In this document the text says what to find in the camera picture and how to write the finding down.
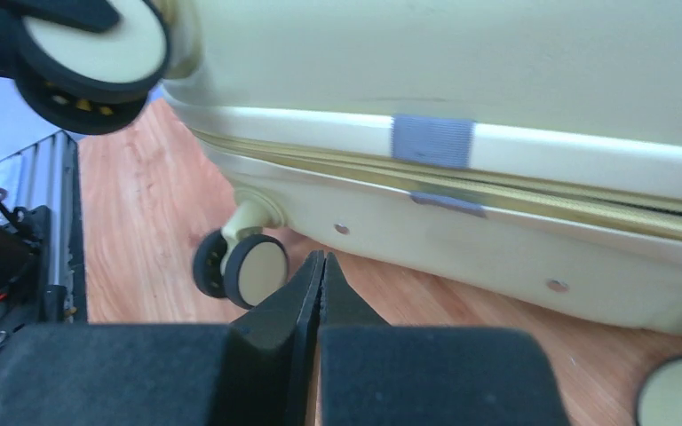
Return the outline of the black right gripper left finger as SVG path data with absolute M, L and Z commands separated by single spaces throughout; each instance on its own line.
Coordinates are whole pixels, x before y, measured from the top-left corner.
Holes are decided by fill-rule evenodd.
M 0 425 L 312 425 L 325 256 L 228 324 L 41 324 L 0 354 Z

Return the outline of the cream suitcase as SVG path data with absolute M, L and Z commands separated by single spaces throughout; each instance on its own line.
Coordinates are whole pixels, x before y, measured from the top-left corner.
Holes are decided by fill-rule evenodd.
M 286 227 L 682 336 L 682 1 L 108 2 L 103 34 L 25 18 L 20 57 L 110 130 L 161 87 L 233 186 L 235 303 L 286 281 Z

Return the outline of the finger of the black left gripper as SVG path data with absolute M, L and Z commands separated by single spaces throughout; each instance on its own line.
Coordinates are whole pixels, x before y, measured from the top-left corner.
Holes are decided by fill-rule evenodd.
M 108 1 L 0 1 L 0 77 L 12 75 L 15 28 L 25 17 L 91 33 L 104 33 L 121 20 Z

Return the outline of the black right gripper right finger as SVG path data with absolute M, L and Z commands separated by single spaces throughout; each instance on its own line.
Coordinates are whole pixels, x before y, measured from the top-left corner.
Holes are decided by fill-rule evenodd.
M 334 255 L 321 288 L 324 424 L 569 424 L 551 363 L 529 333 L 391 325 L 348 284 Z

